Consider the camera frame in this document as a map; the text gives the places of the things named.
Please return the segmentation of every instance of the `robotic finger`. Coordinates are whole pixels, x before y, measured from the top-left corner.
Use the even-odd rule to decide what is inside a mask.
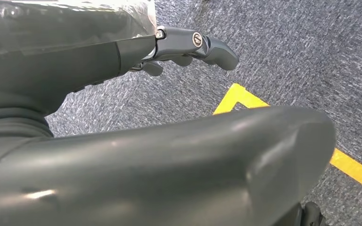
[[[199,59],[209,65],[231,71],[239,63],[238,56],[224,42],[204,36],[197,31],[159,26],[156,32],[156,46],[130,71],[146,71],[152,76],[163,72],[155,61],[173,61],[179,66],[188,66],[192,59]]]

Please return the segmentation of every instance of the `plastic wrap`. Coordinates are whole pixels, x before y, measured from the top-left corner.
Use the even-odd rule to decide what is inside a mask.
[[[154,0],[0,0],[0,53],[40,54],[155,32]]]

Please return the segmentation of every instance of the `prosthetic hand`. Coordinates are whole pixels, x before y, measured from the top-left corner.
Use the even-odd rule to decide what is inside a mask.
[[[160,26],[155,38],[155,49],[135,65],[132,71],[143,70],[151,76],[158,76],[163,68],[155,61],[172,60],[179,66],[188,66],[192,58],[231,71],[239,62],[237,55],[224,42],[203,36],[194,30]]]
[[[333,124],[298,107],[53,138],[44,116],[86,85],[157,76],[157,61],[238,64],[217,39],[140,26],[153,24],[133,15],[141,2],[0,1],[0,226],[271,226],[324,171]],[[323,225],[315,208],[290,216]]]

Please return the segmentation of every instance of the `carpeted floor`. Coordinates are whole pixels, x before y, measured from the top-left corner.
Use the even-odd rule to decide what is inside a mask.
[[[238,68],[163,63],[160,77],[129,73],[88,87],[48,117],[56,136],[211,115],[238,83],[270,105],[325,111],[338,148],[362,164],[362,0],[157,0],[156,9],[160,24],[226,41],[240,56]],[[306,200],[334,226],[362,226],[362,185],[334,167]]]

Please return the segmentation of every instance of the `yellow tape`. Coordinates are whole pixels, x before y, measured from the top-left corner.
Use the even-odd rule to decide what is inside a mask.
[[[255,95],[246,91],[244,87],[234,83],[213,114],[230,112],[237,103],[241,103],[247,108],[269,106]],[[362,184],[362,165],[348,155],[335,148],[330,163]]]

